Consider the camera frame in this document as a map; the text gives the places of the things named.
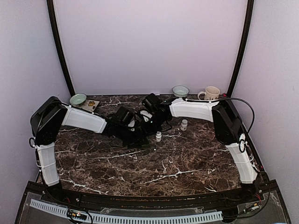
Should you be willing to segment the white pill bottle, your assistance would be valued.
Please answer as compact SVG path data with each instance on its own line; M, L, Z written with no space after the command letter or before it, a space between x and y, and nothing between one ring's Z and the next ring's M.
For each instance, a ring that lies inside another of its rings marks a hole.
M186 130L187 130L187 126L188 126L188 120L183 119L182 122L181 122L180 129L181 129L182 131L186 131Z

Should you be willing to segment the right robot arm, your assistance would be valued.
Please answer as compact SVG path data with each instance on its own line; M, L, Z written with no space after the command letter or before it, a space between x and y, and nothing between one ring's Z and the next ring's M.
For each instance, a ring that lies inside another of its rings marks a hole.
M255 183L258 171L249 149L242 119L232 98L217 100L191 100L186 97L170 97L161 100L155 94L148 95L142 105L152 115L143 126L147 133L156 133L163 123L173 117L207 120L213 123L216 139L231 153L242 184L238 198L249 202L256 196Z

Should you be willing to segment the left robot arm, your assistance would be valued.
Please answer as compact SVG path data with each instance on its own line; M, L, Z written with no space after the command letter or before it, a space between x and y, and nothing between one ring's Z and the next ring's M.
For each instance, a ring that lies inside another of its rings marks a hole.
M140 126L129 126L133 118L134 115L129 115L126 121L122 121L118 113L102 116L68 105L55 96L48 98L30 118L33 134L30 143L36 150L43 182L50 187L48 197L55 203L63 203L66 200L66 193L56 186L60 180L55 144L63 126L116 137L122 141L123 147L143 147L149 141Z

